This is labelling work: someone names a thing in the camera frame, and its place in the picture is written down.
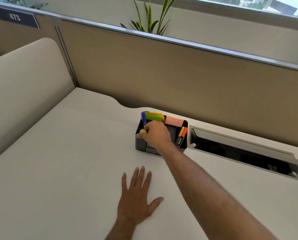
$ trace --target desk number sign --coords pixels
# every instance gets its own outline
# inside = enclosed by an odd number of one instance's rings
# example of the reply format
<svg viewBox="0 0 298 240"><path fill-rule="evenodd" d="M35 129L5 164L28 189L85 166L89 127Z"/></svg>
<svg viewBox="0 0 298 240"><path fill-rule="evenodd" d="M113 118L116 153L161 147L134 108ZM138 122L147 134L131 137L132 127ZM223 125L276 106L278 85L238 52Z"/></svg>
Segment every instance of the desk number sign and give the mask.
<svg viewBox="0 0 298 240"><path fill-rule="evenodd" d="M39 28L36 18L32 13L19 12L0 7L0 20Z"/></svg>

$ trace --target hand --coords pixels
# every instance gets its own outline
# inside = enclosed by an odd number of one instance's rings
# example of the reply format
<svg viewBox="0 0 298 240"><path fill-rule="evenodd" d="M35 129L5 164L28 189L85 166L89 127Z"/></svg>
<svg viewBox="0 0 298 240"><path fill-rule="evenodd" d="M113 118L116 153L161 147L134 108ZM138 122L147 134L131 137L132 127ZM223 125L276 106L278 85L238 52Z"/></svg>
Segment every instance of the hand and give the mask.
<svg viewBox="0 0 298 240"><path fill-rule="evenodd" d="M173 144L171 142L170 133L163 122L156 120L150 121L144 126L144 129L146 131L149 130L148 133L138 133L136 137L143 138L158 151L167 145Z"/></svg>
<svg viewBox="0 0 298 240"><path fill-rule="evenodd" d="M163 197L156 198L149 205L147 203L147 195L151 182L151 171L147 174L147 178L142 185L144 177L144 166L142 166L139 176L139 168L133 173L130 187L127 189L126 173L122 176L122 194L118 204L117 221L132 222L134 226L143 222L152 215L154 210L163 201Z"/></svg>

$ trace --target left hand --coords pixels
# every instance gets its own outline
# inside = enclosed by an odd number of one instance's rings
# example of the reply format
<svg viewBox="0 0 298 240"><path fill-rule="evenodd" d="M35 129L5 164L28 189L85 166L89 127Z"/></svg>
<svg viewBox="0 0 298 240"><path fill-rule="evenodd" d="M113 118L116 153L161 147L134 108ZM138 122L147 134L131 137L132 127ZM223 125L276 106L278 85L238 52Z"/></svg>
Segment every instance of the left hand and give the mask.
<svg viewBox="0 0 298 240"><path fill-rule="evenodd" d="M156 198L149 205L147 203L147 195L151 182L151 171L148 172L147 177L142 185L144 177L144 166L135 169L133 173L130 187L127 189L126 173L122 176L122 194L118 204L118 217L117 221L132 222L136 227L139 223L143 222L146 218L152 215L154 210L163 201L163 197Z"/></svg>

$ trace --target window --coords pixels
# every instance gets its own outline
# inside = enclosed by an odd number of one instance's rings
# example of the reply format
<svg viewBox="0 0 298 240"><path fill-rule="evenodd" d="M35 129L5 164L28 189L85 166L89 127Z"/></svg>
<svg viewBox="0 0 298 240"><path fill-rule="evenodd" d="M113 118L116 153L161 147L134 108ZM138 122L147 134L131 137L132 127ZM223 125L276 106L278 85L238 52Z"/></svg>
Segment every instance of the window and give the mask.
<svg viewBox="0 0 298 240"><path fill-rule="evenodd" d="M202 0L298 16L298 0Z"/></svg>

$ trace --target white desk surface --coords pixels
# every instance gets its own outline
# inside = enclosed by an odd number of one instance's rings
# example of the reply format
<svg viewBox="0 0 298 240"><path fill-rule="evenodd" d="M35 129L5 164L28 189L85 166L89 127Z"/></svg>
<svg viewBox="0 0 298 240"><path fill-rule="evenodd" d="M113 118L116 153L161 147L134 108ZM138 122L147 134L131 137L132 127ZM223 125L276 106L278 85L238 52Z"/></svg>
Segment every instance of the white desk surface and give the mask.
<svg viewBox="0 0 298 240"><path fill-rule="evenodd" d="M135 150L140 112L76 88L0 156L0 239L103 239L135 167L152 171L148 201L165 199L133 239L207 239L162 157ZM167 112L165 115L176 116ZM293 152L298 148L186 119L190 125ZM204 167L280 240L298 240L298 181L199 151Z"/></svg>

